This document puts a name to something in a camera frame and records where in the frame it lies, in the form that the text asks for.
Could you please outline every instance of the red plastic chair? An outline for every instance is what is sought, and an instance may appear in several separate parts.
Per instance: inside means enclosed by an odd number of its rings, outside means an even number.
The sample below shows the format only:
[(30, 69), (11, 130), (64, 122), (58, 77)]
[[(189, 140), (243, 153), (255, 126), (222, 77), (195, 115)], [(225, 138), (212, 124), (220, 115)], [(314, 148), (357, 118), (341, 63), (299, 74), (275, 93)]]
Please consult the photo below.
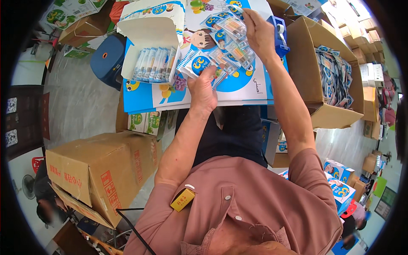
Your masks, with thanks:
[(341, 215), (341, 217), (342, 217), (343, 219), (346, 219), (346, 218), (350, 217), (350, 215), (352, 215), (353, 212), (356, 210), (357, 205), (356, 205), (354, 202), (355, 202), (354, 199), (351, 200), (351, 203), (350, 203), (350, 205), (348, 206), (347, 210)]
[(38, 168), (39, 168), (40, 165), (41, 165), (42, 160), (40, 160), (40, 159), (44, 159), (44, 158), (45, 158), (45, 157), (34, 157), (34, 158), (31, 160), (31, 165), (33, 166), (33, 170), (34, 170), (34, 173), (35, 173), (35, 174), (37, 174)]

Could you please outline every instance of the wooden door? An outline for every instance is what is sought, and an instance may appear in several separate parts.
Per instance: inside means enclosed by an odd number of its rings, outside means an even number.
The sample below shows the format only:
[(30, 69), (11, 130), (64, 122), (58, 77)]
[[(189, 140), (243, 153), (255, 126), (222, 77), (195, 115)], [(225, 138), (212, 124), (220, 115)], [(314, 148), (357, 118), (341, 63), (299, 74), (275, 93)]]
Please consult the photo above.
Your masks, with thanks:
[(44, 86), (11, 86), (6, 108), (7, 160), (44, 145), (41, 132), (41, 102)]

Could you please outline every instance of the hand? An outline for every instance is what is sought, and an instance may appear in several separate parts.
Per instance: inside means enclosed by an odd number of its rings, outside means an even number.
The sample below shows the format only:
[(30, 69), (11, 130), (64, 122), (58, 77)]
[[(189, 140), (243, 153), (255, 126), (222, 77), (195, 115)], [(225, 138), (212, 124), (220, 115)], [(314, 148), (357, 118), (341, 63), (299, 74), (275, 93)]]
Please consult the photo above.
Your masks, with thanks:
[(57, 206), (60, 207), (64, 212), (67, 212), (67, 208), (66, 208), (64, 202), (63, 202), (59, 197), (56, 197), (56, 198), (55, 198), (55, 203), (56, 203)]
[(251, 49), (265, 63), (271, 58), (279, 58), (275, 51), (275, 27), (265, 21), (259, 13), (243, 8), (246, 37)]
[(205, 68), (197, 79), (188, 78), (187, 86), (191, 94), (190, 108), (210, 114), (217, 107), (217, 92), (211, 88), (216, 68), (212, 65)]

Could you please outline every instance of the blue tape dispenser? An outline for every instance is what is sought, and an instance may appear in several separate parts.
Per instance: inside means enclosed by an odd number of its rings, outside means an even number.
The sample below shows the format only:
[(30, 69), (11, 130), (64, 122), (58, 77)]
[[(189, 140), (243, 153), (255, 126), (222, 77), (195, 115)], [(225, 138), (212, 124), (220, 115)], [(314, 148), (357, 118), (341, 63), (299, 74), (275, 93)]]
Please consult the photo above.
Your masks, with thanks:
[(283, 58), (290, 51), (286, 44), (285, 21), (275, 16), (270, 16), (266, 21), (275, 27), (275, 50), (279, 57)]

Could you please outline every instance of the pink shirt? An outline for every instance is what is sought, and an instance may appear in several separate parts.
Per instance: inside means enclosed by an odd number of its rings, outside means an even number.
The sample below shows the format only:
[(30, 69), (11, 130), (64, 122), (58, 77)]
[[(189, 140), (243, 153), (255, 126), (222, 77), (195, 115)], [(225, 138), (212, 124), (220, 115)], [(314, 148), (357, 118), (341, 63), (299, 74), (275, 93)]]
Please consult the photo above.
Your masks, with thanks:
[[(177, 212), (170, 203), (186, 184), (195, 198)], [(314, 149), (295, 156), (289, 180), (241, 157), (213, 157), (191, 169), (180, 187), (156, 185), (135, 228), (158, 255), (205, 255), (227, 216), (260, 243), (278, 241), (304, 255), (326, 254), (343, 230)], [(129, 254), (149, 254), (134, 233)]]

